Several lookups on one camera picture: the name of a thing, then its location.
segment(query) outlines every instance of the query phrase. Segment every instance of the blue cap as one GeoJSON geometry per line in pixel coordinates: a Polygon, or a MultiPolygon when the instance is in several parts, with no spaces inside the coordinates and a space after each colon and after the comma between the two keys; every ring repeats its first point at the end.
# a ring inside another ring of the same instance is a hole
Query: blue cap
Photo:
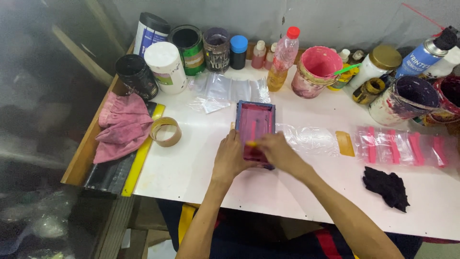
{"type": "Polygon", "coordinates": [[[247,39],[243,35],[236,35],[230,39],[231,50],[234,53],[243,53],[247,50],[247,39]]]}

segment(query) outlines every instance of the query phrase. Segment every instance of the pink rag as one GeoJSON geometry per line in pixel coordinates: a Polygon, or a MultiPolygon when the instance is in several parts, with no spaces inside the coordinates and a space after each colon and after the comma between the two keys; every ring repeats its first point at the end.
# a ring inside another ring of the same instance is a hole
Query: pink rag
{"type": "Polygon", "coordinates": [[[139,95],[110,92],[99,114],[99,126],[105,129],[96,136],[99,145],[93,163],[112,161],[137,150],[149,137],[152,123],[139,95]]]}

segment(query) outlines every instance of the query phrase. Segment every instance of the green can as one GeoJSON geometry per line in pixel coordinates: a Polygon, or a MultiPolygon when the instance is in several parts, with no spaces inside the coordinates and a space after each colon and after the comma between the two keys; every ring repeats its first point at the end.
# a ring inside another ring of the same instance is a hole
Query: green can
{"type": "Polygon", "coordinates": [[[168,41],[179,49],[185,74],[194,76],[206,68],[203,54],[203,33],[193,25],[180,25],[168,35],[168,41]]]}

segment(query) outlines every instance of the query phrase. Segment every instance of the packing tape roll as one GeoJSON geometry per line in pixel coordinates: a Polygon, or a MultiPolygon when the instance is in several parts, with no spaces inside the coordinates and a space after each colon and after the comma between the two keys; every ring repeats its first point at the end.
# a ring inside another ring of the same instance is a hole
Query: packing tape roll
{"type": "Polygon", "coordinates": [[[179,142],[180,138],[182,137],[182,131],[180,130],[179,124],[175,119],[170,117],[161,117],[153,122],[152,129],[150,130],[150,137],[153,139],[153,141],[158,143],[160,147],[171,147],[176,145],[177,142],[179,142]],[[156,139],[156,134],[158,133],[158,131],[163,126],[168,125],[176,126],[176,132],[174,133],[174,135],[167,140],[156,139]]]}

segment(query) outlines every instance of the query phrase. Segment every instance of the hand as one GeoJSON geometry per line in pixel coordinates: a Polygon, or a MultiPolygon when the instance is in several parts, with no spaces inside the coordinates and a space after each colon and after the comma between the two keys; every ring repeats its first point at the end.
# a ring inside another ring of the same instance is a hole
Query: hand
{"type": "Polygon", "coordinates": [[[256,167],[257,162],[245,161],[243,159],[243,146],[240,140],[240,133],[234,129],[220,142],[214,159],[212,181],[231,184],[233,179],[242,171],[256,167]]]}
{"type": "Polygon", "coordinates": [[[265,134],[255,141],[257,148],[264,152],[268,161],[289,174],[306,164],[300,156],[289,146],[282,131],[276,134],[265,134]]]}

